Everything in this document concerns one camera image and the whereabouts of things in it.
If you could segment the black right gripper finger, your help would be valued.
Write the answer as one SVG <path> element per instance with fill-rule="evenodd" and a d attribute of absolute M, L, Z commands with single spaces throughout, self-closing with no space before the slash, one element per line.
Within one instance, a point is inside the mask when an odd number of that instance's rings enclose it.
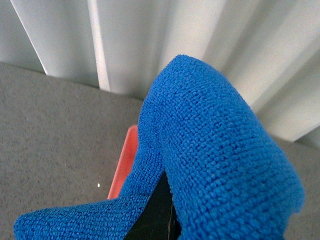
<path fill-rule="evenodd" d="M 164 172 L 144 211 L 124 237 L 126 240 L 177 240 L 181 226 L 177 220 L 173 196 Z"/>

